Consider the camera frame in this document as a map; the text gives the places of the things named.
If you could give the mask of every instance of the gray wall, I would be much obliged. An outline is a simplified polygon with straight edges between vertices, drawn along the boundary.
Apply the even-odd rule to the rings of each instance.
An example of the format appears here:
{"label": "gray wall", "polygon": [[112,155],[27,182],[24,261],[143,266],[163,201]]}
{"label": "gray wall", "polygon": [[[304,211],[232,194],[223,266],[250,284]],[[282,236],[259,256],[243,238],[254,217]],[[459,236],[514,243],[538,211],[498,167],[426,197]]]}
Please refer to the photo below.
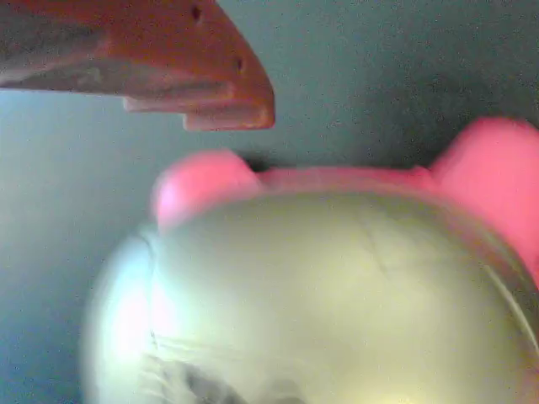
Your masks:
{"label": "gray wall", "polygon": [[272,164],[410,166],[479,114],[537,122],[539,3],[221,5],[273,81],[273,130],[185,133],[178,116],[112,98],[0,93],[1,403],[78,402],[88,288],[178,157],[231,147]]}

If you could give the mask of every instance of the pink plastic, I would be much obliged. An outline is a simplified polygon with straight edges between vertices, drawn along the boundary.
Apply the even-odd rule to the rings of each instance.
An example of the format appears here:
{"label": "pink plastic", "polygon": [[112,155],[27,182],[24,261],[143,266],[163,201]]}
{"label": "pink plastic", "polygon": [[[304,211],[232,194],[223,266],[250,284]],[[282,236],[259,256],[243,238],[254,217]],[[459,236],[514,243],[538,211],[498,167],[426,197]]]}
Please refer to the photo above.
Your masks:
{"label": "pink plastic", "polygon": [[316,167],[255,174],[229,151],[172,166],[157,186],[154,212],[164,228],[223,200],[271,189],[324,189],[371,178],[460,205],[489,223],[520,254],[539,284],[539,130],[525,122],[481,119],[429,169]]}

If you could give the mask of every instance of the orange plastic piece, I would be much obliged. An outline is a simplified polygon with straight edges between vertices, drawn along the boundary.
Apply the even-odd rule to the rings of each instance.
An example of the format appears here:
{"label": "orange plastic piece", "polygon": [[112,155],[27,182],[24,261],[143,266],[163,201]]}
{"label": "orange plastic piece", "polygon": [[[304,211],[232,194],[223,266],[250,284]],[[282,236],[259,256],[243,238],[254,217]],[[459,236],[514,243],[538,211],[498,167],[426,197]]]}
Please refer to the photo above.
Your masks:
{"label": "orange plastic piece", "polygon": [[0,60],[0,87],[123,95],[130,111],[185,114],[188,130],[274,124],[270,80],[214,0],[0,0],[6,12],[26,19],[15,33],[86,31],[41,47],[11,34],[19,53]]}

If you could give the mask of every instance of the shiny metallic surface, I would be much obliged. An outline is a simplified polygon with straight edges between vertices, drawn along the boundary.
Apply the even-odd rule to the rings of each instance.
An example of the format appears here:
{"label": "shiny metallic surface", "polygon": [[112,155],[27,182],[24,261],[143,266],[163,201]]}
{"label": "shiny metallic surface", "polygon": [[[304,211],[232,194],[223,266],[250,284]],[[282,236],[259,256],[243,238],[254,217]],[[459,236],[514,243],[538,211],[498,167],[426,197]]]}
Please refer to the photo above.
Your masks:
{"label": "shiny metallic surface", "polygon": [[97,289],[90,404],[536,402],[536,287],[450,207],[266,196],[150,245],[154,261],[120,255]]}

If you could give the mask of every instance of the pink ear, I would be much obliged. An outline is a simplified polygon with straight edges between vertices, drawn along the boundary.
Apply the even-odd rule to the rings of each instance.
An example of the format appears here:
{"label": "pink ear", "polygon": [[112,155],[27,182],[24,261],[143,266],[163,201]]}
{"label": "pink ear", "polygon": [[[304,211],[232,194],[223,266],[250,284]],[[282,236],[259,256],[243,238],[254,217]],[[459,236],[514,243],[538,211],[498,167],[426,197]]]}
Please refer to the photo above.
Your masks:
{"label": "pink ear", "polygon": [[231,151],[207,151],[176,162],[153,195],[159,227],[171,226],[223,200],[258,191],[259,180]]}
{"label": "pink ear", "polygon": [[441,191],[490,223],[539,281],[539,131],[483,119],[432,167]]}

